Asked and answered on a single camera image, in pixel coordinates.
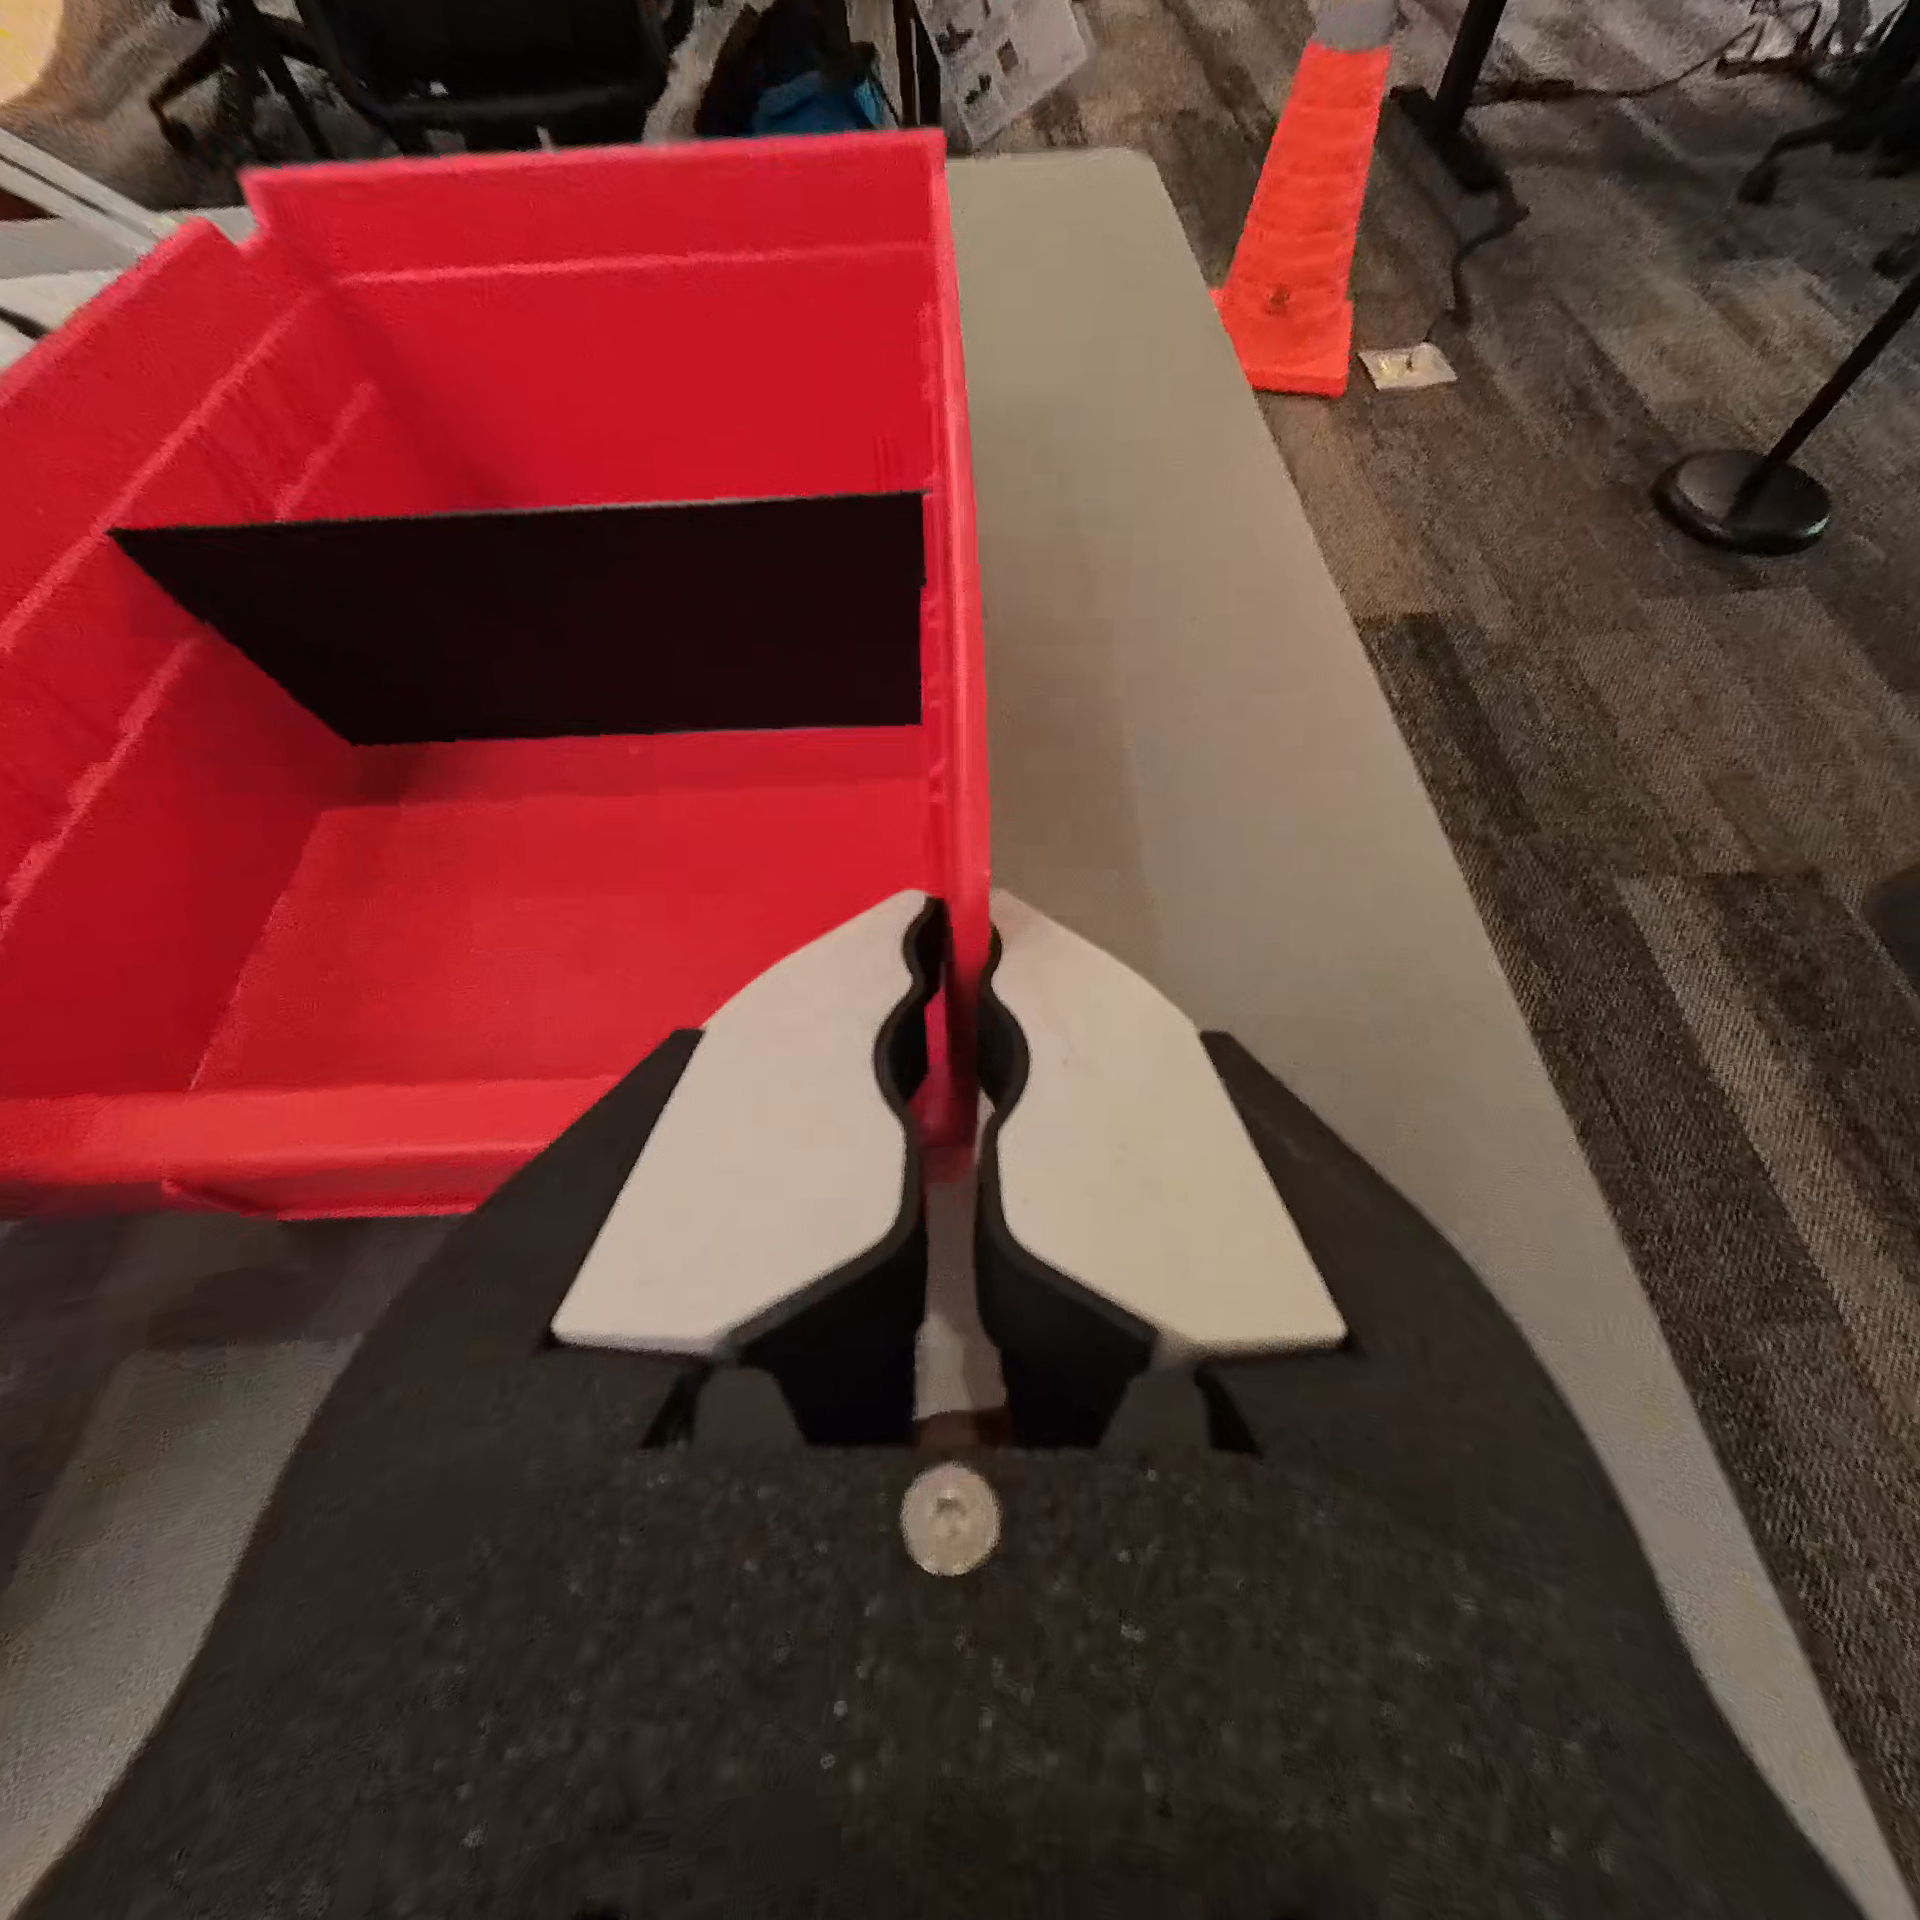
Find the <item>red plastic bin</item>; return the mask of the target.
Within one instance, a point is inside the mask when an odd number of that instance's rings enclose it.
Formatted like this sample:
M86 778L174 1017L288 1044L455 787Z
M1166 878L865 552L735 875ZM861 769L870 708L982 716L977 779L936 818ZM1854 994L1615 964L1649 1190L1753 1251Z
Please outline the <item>red plastic bin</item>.
M449 1215L992 808L943 146L254 175L5 372L5 1216ZM357 747L118 527L924 497L909 728Z

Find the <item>black bin divider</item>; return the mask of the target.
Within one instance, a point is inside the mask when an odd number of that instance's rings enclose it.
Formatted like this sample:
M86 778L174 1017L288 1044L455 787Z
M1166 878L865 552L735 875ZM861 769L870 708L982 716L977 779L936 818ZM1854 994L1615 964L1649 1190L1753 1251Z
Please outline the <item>black bin divider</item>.
M913 492L112 540L357 747L920 720Z

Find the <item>orange traffic cone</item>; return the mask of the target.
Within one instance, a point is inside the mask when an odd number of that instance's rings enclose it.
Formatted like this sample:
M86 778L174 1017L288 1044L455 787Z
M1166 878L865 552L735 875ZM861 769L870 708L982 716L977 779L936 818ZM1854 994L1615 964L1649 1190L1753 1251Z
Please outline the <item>orange traffic cone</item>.
M1286 90L1216 314L1255 394L1336 399L1393 3L1325 3Z

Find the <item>black mesh office chair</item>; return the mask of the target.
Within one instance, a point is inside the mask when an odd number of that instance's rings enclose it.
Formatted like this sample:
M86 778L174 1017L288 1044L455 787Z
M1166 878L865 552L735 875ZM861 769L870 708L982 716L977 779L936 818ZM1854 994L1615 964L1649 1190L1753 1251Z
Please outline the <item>black mesh office chair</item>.
M296 3L218 6L198 49L148 94L148 112L180 153L174 120L189 90L229 75L254 136L256 97L276 94L310 153L330 158L289 65L320 71L340 98L404 156L446 136L468 153L639 143L664 92L693 3Z

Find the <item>printed paper poster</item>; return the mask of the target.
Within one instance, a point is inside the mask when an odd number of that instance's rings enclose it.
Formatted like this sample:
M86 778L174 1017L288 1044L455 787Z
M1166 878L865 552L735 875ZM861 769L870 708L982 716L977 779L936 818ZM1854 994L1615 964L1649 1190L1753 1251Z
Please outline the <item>printed paper poster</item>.
M918 3L943 122L968 152L989 146L1088 63L1073 3Z

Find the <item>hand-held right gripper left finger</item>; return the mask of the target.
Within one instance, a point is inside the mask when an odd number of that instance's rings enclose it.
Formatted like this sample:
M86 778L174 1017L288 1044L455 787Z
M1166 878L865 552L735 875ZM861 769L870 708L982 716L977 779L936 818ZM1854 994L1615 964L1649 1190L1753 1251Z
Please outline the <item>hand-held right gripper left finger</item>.
M927 1297L913 1099L943 947L943 903L897 892L708 1017L556 1344L759 1371L812 1444L906 1442Z

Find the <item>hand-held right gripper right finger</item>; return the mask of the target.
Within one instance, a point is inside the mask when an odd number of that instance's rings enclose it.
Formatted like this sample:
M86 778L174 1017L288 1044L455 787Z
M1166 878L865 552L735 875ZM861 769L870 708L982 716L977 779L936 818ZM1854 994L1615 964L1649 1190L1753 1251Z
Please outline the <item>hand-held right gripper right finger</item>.
M975 1308L1022 1447L1093 1449L1153 1374L1345 1343L1199 1028L1007 892L975 1084Z

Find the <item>black stanchion pole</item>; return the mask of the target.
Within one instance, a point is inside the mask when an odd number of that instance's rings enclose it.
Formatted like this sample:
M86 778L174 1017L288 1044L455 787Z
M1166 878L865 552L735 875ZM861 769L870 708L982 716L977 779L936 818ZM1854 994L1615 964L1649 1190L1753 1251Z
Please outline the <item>black stanchion pole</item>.
M1833 497L1797 458L1914 311L1917 271L1911 271L1898 296L1769 448L1709 448L1678 460L1649 488L1655 511L1681 536L1725 554L1791 558L1812 548L1833 521Z

